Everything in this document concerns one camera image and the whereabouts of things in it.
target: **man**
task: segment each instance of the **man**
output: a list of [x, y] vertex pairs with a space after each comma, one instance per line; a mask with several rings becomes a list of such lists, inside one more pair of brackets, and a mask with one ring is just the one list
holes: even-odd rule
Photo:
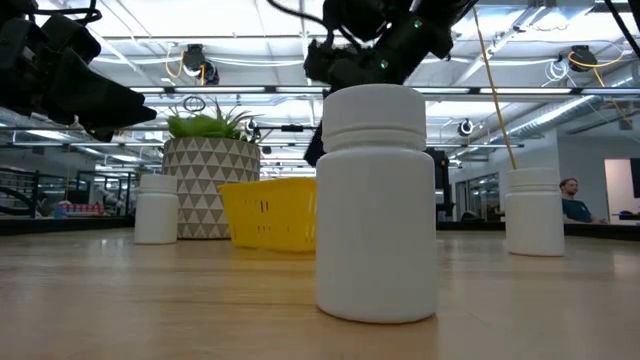
[[575, 200], [578, 193], [578, 180], [574, 178], [564, 179], [560, 182], [562, 190], [562, 213], [566, 224], [606, 224], [605, 219], [591, 215], [587, 205], [582, 201]]

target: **potted plant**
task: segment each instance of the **potted plant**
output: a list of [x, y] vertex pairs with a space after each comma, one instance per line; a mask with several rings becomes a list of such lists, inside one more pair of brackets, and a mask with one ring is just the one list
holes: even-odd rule
[[218, 186], [260, 178], [260, 149], [238, 130], [254, 115], [225, 114], [217, 101], [215, 108], [215, 117], [175, 114], [167, 121], [162, 173], [178, 178], [178, 239], [229, 238]]

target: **yellow basket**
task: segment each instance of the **yellow basket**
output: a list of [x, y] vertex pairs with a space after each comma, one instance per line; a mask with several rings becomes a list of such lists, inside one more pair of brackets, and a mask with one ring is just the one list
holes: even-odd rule
[[316, 182], [278, 179], [220, 186], [236, 246], [306, 252], [316, 248]]

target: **green plant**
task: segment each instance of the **green plant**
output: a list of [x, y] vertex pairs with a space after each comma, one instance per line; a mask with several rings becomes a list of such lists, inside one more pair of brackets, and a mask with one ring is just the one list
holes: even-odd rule
[[252, 119], [258, 115], [249, 114], [249, 110], [234, 115], [233, 110], [235, 110], [235, 107], [225, 114], [217, 101], [214, 101], [214, 104], [216, 117], [202, 114], [187, 118], [182, 118], [178, 115], [170, 116], [167, 123], [169, 124], [171, 136], [174, 138], [195, 136], [247, 141], [246, 136], [238, 130], [238, 124], [242, 120]]

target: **wooden table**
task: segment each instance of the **wooden table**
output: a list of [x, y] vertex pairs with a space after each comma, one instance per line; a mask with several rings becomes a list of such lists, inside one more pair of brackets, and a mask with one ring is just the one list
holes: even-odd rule
[[0, 359], [638, 359], [640, 244], [534, 258], [499, 232], [438, 237], [437, 317], [391, 326], [317, 310], [313, 255], [134, 246], [130, 230], [0, 238]]

